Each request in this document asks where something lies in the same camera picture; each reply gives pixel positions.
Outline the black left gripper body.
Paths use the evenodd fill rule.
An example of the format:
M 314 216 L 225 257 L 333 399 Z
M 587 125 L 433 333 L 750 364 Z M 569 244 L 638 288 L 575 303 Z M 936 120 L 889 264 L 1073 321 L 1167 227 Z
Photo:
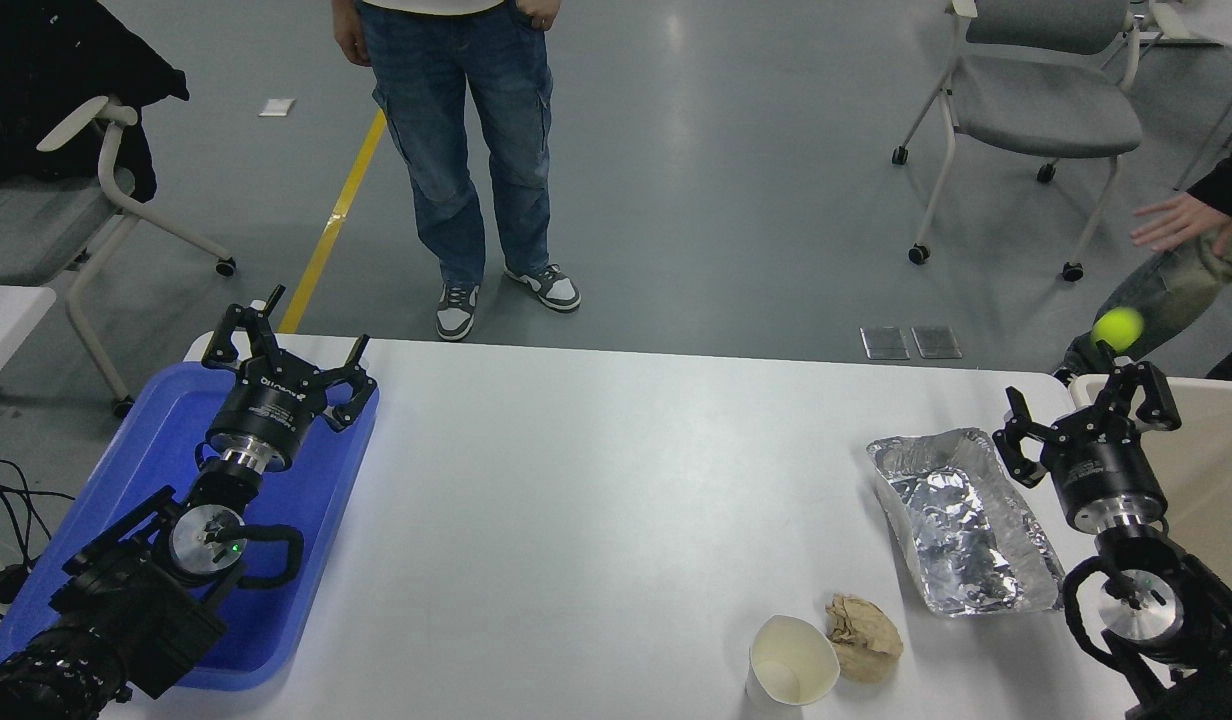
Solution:
M 318 372 L 309 362 L 245 362 L 206 432 L 206 443 L 223 455 L 253 439 L 270 448 L 269 471 L 291 468 L 315 414 L 324 409 L 324 392 L 314 383 Z

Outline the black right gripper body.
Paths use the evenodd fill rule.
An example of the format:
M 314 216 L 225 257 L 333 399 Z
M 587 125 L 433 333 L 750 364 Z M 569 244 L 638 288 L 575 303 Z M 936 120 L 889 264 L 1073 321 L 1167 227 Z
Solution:
M 1148 465 L 1137 420 L 1071 414 L 1055 420 L 1041 461 L 1067 524 L 1078 533 L 1149 525 L 1165 518 L 1165 494 Z

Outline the person's hand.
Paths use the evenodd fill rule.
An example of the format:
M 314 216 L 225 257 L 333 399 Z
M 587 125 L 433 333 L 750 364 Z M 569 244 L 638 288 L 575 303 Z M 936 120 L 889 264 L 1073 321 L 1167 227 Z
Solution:
M 1147 247 L 1152 252 L 1178 249 L 1186 240 L 1210 234 L 1212 255 L 1223 258 L 1232 238 L 1232 217 L 1189 194 L 1145 206 L 1133 211 L 1133 217 L 1147 218 L 1131 232 L 1133 247 Z

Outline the person's right hand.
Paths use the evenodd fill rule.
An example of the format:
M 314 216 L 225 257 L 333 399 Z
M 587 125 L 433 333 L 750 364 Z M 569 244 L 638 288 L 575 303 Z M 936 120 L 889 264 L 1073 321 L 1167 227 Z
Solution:
M 372 65 L 363 35 L 363 18 L 361 18 L 355 1 L 331 1 L 331 31 L 333 38 L 347 63 L 356 67 Z

